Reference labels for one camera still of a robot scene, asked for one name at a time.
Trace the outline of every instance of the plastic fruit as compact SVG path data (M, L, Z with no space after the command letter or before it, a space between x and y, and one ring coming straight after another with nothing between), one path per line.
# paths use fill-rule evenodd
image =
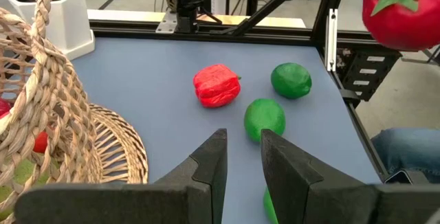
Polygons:
M250 139L260 142L261 130L268 128L282 135L286 127L283 108L271 99L257 99L246 109L245 130Z
M440 43L439 0L363 0L362 20L382 45L419 51Z
M200 70L193 78L195 95L206 108L222 107L240 93L239 77L222 64Z
M264 210L266 211L266 215L272 224L278 224L278 220L276 219L274 205L272 204L272 199L270 198L269 189L266 188L263 197L263 205Z
M15 169L14 172L14 180L24 185L24 183L29 179L34 171L34 164L32 164L29 160L24 159ZM35 186L41 186L46 183L49 179L49 174L45 172L40 176L40 179L36 182ZM5 201L8 196L11 194L12 188L9 186L1 186L0 187L0 202ZM0 212L0 221L5 220L12 213L12 208L8 208L2 212Z
M11 105L8 101L0 98L0 117L3 117L11 109Z
M270 76L270 81L279 95L289 99L303 97L311 90L310 73L296 63L277 66Z
M45 131L41 131L35 139L34 152L44 153L47 147L47 138L49 136Z

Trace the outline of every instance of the green lime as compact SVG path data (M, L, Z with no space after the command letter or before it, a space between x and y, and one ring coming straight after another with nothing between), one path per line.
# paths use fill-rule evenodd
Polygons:
M14 180L24 185L26 181L31 177L32 172L34 172L34 164L27 159L24 159L20 164L15 168L14 172ZM46 183L49 179L48 172L45 172L41 177L37 180L34 186L41 186ZM0 202L5 201L8 196L11 194L12 188L9 186L1 186L0 187ZM12 213L12 207L8 208L2 212L0 212L0 221L4 221L10 214Z
M307 95L311 89L310 73L296 63L283 63L270 75L275 91L286 98L295 99Z
M267 128L282 135L285 127L284 110L275 100L257 99L246 109L245 130L254 142L260 142L262 129Z
M272 204L272 199L270 198L269 189L267 189L267 187L266 187L266 191L264 192L263 205L264 205L264 210L266 211L266 215L270 220L270 223L278 224L274 205Z

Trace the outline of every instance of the person's leg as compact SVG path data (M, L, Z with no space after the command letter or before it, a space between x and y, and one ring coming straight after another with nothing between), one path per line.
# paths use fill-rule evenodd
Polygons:
M422 171L431 183L440 183L440 131L390 128L373 139L388 173L401 169Z

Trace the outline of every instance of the floor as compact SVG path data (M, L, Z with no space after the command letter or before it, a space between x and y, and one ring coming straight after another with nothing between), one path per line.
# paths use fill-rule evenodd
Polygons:
M90 9L99 8L106 0L87 0ZM230 9L238 0L230 0ZM267 0L260 0L259 6ZM320 0L286 1L270 16L301 18L312 27ZM6 0L0 7L15 12ZM115 0L106 9L156 11L164 10L162 0ZM243 0L235 14L245 14ZM365 30L361 20L362 0L342 0L339 8L338 28L341 30ZM426 60L419 53L404 54L404 58ZM357 112L370 136L391 127L440 128L440 67L399 60L369 102L363 102Z

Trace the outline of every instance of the red tomato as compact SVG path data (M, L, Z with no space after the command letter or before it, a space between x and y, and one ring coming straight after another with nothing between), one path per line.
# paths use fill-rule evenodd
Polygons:
M440 0L364 0L362 19L371 36L392 49L440 44Z
M3 117L5 114L7 114L10 109L11 105L9 102L0 98L0 117Z
M49 136L45 131L41 131L35 139L34 152L44 153L47 147L47 138Z

